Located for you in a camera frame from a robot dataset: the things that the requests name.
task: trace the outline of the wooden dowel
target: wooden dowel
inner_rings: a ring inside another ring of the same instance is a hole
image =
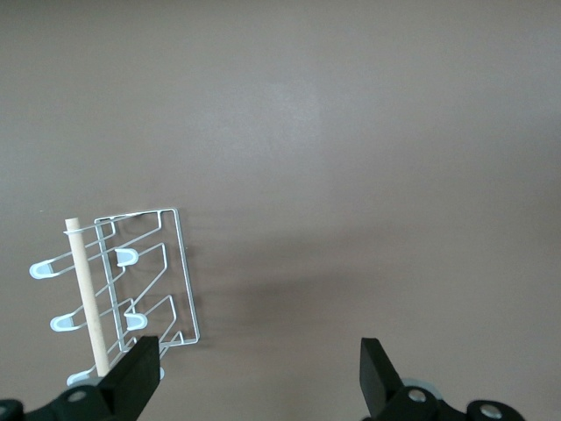
[[[70,251],[72,252],[78,286],[80,287],[80,296],[84,306],[84,315],[88,324],[89,341],[96,362],[97,375],[104,377],[109,373],[109,359],[107,357],[105,340],[103,339],[99,311],[97,310],[96,293],[91,281],[88,255],[86,254],[82,232],[73,232],[80,229],[80,221],[78,218],[71,218],[66,220],[66,224],[67,231],[69,232]]]

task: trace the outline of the gray backdrop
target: gray backdrop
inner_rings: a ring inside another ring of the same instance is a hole
[[[28,267],[180,208],[202,339],[142,419],[359,420],[359,340],[561,416],[561,2],[0,5],[0,396],[91,361]]]

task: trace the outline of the white wire rack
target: white wire rack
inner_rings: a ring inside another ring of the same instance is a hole
[[[103,264],[105,280],[96,292],[96,300],[105,298],[105,306],[109,307],[100,311],[101,318],[113,316],[115,341],[107,349],[110,367],[144,334],[158,335],[160,358],[172,346],[191,345],[199,340],[178,210],[146,210],[97,218],[90,226],[65,233],[75,232],[90,232],[92,237],[95,234],[96,239],[86,244],[88,261],[100,260]],[[99,252],[91,253],[96,246]],[[35,263],[29,273],[37,280],[63,275],[75,269],[64,264],[70,256],[68,252]],[[83,306],[53,318],[51,329],[79,330],[87,325],[81,317]],[[70,375],[68,386],[87,380],[95,369],[96,365]]]

